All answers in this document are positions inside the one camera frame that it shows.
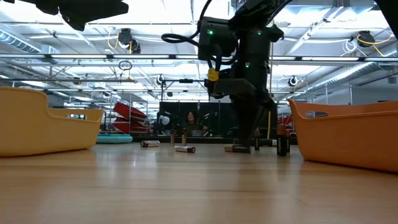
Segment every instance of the yellow cable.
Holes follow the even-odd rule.
[[[362,43],[364,43],[364,44],[371,44],[371,45],[383,44],[383,43],[386,43],[387,41],[391,40],[391,38],[392,38],[392,35],[390,35],[390,37],[389,37],[387,40],[383,40],[383,41],[380,41],[380,42],[371,43],[371,42],[366,42],[366,41],[361,40],[361,39],[359,38],[360,36],[361,36],[361,34],[359,34],[359,35],[356,37],[360,42],[362,42]]]
[[[377,50],[377,52],[379,52],[379,54],[383,57],[387,57],[385,56],[383,53],[381,53],[381,51],[378,49],[378,47],[376,47],[375,45],[373,45],[373,47]]]
[[[114,49],[116,49],[118,47],[118,45],[119,45],[119,34],[120,33],[118,33],[118,36],[116,37],[116,45],[114,47],[112,47],[110,39],[108,38],[108,46],[109,46],[110,49],[114,50]]]
[[[271,134],[271,111],[268,111],[268,133],[267,133],[267,139],[269,139],[270,134]]]

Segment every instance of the teal mat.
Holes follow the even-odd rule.
[[[132,137],[128,134],[99,134],[97,144],[122,144],[132,142]]]

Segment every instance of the wall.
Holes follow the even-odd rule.
[[[373,88],[355,86],[353,88],[354,105],[377,103],[378,101],[398,100],[398,88]]]
[[[311,101],[311,99],[308,99],[308,102],[317,103],[317,104],[326,104],[326,96],[325,95],[319,96],[318,98],[314,98],[313,101]],[[328,102],[329,105],[348,105],[349,88],[329,94]]]

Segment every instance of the red object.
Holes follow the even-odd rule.
[[[134,118],[138,121],[145,121],[145,119],[147,119],[147,116],[143,112],[133,107],[130,111],[131,116],[129,116],[129,106],[123,103],[116,103],[113,110],[120,114],[123,118],[127,119],[127,121],[129,120],[129,118]]]
[[[121,132],[124,134],[145,134],[148,132],[148,127],[145,125],[141,124],[137,120],[131,120],[131,125],[128,123],[128,119],[124,118],[116,118],[115,122],[125,122],[125,123],[116,123],[113,124],[116,128],[118,128]]]

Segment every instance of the dark hair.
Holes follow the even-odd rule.
[[[189,120],[188,120],[188,115],[189,115],[189,113],[192,113],[192,115],[193,115],[193,122],[196,124],[196,122],[197,122],[197,114],[196,114],[196,112],[194,112],[194,111],[188,111],[188,113],[185,115],[185,122],[188,124],[189,123]]]

